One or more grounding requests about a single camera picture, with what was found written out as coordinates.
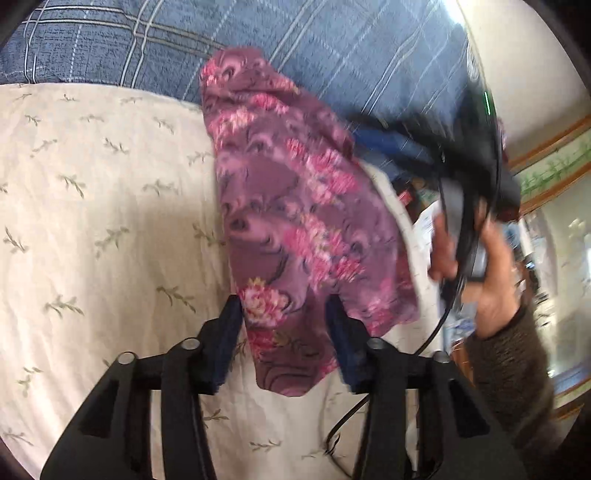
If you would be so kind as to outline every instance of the black cable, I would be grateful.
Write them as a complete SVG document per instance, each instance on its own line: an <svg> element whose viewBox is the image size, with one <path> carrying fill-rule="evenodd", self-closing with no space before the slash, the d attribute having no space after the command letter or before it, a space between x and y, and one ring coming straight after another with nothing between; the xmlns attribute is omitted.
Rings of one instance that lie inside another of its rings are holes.
<svg viewBox="0 0 591 480"><path fill-rule="evenodd" d="M480 238L480 234L482 233L482 229L484 228L484 224L486 222L486 219L488 218L488 216L491 214L492 211L492 207L493 205L496 204L498 198L499 198L499 193L501 191L501 158L503 155L503 147L502 147L502 141L501 141L501 134L499 132L499 129L497 126L495 126L495 138L494 138L494 142L495 142L495 157L496 157L496 172L495 172L495 190L493 191L493 195L491 198L491 201L489 202L489 204L486 206L486 215L484 217L484 220L478 230L478 235L476 235L473 239L472 239L472 246L470 248L470 251L473 250L474 248L476 248L476 245L478 243L478 239ZM444 200L442 201L442 205L443 205L443 209L445 210L445 202ZM460 279L462 277L465 277L466 272L464 271L459 271L458 275L461 275ZM433 329L433 331L431 332L431 334L429 335L429 337L427 338L427 340L425 340L425 342L413 353L413 355L420 355L421 353L423 353L427 347L431 344L431 342L433 341L433 339L437 336L437 334L439 333L439 331L441 330L441 328L443 327L443 325L445 324L447 317L449 316L450 312L452 311L453 305L456 302L456 299L459 295L459 290L460 290L460 286L463 284L463 280L460 280L457 283L457 288L456 291L454 293L453 296L453 300L446 305L446 309L443 312L443 315L441 316L441 318L439 319L439 322L437 323L436 327ZM333 439L333 437L335 436L335 434L341 429L341 427L347 423L349 421L349 419L355 415L360 409L361 407L363 407L367 402L369 401L369 395L364 396L364 398L362 398L357 405L355 405L351 410L349 410L345 416L343 416L336 424L334 427L332 427L331 431L329 432L329 434L326 437L326 441L324 442L324 451L325 454L329 456L330 460L333 462L333 464L341 471L343 472L348 478L353 478L353 476L347 472L347 470L345 470L345 467L343 467L338 460L335 458L334 453L335 453L335 448L337 446L337 444L339 443L340 440L340 435L337 435L337 438L335 440L334 445L331 447L330 446L330 442Z"/></svg>

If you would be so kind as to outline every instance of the floral cloth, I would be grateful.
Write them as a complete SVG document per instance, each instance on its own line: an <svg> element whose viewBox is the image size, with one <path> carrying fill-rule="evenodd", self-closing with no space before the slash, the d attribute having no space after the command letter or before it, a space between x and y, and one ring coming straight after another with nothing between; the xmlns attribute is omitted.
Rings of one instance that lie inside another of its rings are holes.
<svg viewBox="0 0 591 480"><path fill-rule="evenodd" d="M303 395L336 368L329 294L373 336L418 319L404 241L347 130L258 50L217 53L200 80L257 383Z"/></svg>

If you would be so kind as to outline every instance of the knit sleeve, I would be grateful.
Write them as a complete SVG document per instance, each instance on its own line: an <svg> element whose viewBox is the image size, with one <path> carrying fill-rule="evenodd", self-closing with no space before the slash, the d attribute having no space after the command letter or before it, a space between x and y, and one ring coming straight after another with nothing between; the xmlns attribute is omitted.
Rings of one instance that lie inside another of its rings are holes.
<svg viewBox="0 0 591 480"><path fill-rule="evenodd" d="M521 306L494 336L469 337L466 350L476 387L518 449L530 478L538 478L559 439L550 418L554 390L547 355L531 306Z"/></svg>

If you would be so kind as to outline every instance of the black device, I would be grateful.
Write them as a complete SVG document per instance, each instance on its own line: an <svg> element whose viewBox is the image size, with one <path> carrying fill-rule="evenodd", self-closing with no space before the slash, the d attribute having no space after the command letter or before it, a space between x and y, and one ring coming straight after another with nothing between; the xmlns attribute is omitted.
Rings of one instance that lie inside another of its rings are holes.
<svg viewBox="0 0 591 480"><path fill-rule="evenodd" d="M329 297L326 322L342 377L369 394L353 478L402 480L412 470L405 450L405 391L419 391L419 478L521 480L523 466L479 394L449 357L407 355ZM200 395L224 383L242 325L230 296L217 319L167 353L120 354L78 409L41 472L41 480L150 480L150 391L162 391L167 480L213 480Z"/></svg>

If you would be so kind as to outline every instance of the white bedsheet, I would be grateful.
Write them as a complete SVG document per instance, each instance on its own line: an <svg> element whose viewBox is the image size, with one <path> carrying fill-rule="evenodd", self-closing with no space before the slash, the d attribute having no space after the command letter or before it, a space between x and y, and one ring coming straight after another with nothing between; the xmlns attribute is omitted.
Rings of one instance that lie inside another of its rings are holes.
<svg viewBox="0 0 591 480"><path fill-rule="evenodd" d="M1 86L0 159L0 434L38 478L108 363L195 335L223 306L229 269L194 105L110 86ZM412 351L437 322L436 292L403 206L367 168L402 227L420 296L420 322L386 338ZM243 346L220 393L203 398L218 478L342 478L321 445L356 401L336 372L304 397L262 391ZM339 443L349 468L362 420Z"/></svg>

